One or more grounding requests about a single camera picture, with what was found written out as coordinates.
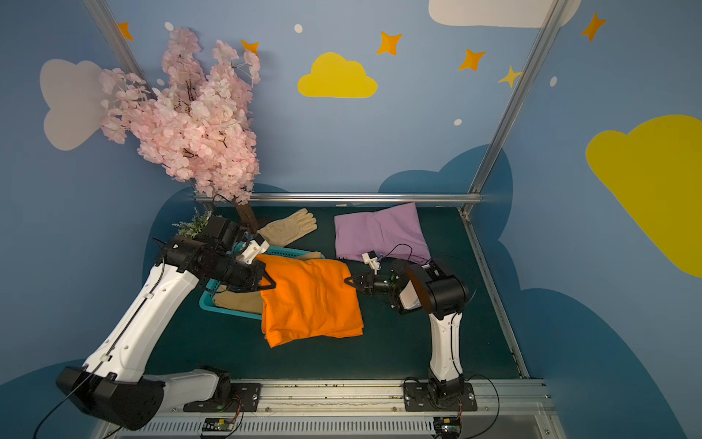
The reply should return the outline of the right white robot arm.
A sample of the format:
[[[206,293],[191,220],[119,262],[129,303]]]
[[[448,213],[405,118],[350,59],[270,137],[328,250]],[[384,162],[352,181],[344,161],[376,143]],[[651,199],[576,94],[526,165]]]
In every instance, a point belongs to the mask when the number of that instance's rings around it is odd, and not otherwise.
[[[460,360],[460,325],[469,291],[441,261],[396,260],[389,275],[371,269],[344,283],[360,293],[382,293],[401,315],[422,311],[430,320],[431,360],[428,392],[435,405],[457,402],[465,389]]]

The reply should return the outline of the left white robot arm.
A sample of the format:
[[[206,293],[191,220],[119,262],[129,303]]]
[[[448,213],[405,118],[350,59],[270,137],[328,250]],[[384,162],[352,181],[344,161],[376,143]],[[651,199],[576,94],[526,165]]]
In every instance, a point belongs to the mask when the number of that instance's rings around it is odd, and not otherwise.
[[[224,239],[174,238],[144,287],[108,338],[80,367],[67,367],[57,387],[83,413],[138,430],[156,414],[193,404],[197,409],[242,408],[230,373],[213,368],[147,377],[155,344],[185,298],[215,281],[232,293],[260,294],[261,331],[275,348],[305,338],[354,338],[364,323],[343,263],[268,256],[256,237],[240,252]]]

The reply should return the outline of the beige pants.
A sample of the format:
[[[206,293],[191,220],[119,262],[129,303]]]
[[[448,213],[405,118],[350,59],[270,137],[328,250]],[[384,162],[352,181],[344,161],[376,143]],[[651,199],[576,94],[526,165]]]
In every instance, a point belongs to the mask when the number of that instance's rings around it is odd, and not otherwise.
[[[325,256],[321,252],[306,252],[296,251],[294,249],[283,249],[275,247],[272,251],[267,252],[266,256],[280,256],[301,261],[314,259],[324,259]],[[211,302],[214,307],[223,309],[227,313],[237,313],[252,319],[261,319],[263,314],[264,302],[260,292],[254,293],[234,293],[225,290],[223,287],[212,296]]]

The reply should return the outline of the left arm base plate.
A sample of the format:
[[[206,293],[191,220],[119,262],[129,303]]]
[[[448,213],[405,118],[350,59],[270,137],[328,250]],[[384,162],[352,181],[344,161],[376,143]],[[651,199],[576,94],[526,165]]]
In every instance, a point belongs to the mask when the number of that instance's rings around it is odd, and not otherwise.
[[[184,413],[253,413],[258,409],[261,397],[261,384],[256,382],[231,382],[223,391],[217,389],[215,395],[200,402],[190,402],[183,407]]]

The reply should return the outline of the orange pants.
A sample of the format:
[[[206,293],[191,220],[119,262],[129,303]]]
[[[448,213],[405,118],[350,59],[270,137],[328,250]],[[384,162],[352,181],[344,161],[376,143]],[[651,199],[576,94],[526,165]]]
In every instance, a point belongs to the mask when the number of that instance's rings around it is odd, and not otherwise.
[[[274,289],[261,291],[261,331],[270,347],[306,338],[363,335],[358,293],[345,283],[351,276],[345,263],[266,254],[258,260],[276,283]]]

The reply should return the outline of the teal plastic basket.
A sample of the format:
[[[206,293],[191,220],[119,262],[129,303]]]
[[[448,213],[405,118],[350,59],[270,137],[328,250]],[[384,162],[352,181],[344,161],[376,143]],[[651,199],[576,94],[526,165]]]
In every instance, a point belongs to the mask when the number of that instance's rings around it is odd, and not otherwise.
[[[307,252],[296,249],[270,247],[265,255],[280,256],[291,259],[319,259],[323,258],[320,252]],[[220,286],[216,291],[209,286],[199,299],[201,309],[237,318],[248,318],[261,321],[263,317],[264,302],[260,292],[234,293]]]

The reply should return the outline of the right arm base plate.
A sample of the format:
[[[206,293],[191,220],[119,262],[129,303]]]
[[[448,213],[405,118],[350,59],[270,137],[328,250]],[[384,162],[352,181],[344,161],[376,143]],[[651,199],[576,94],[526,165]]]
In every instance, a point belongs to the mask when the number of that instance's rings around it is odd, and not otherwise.
[[[406,412],[476,412],[478,404],[470,383],[464,384],[464,391],[455,395],[439,396],[432,391],[429,382],[406,380],[401,385]]]

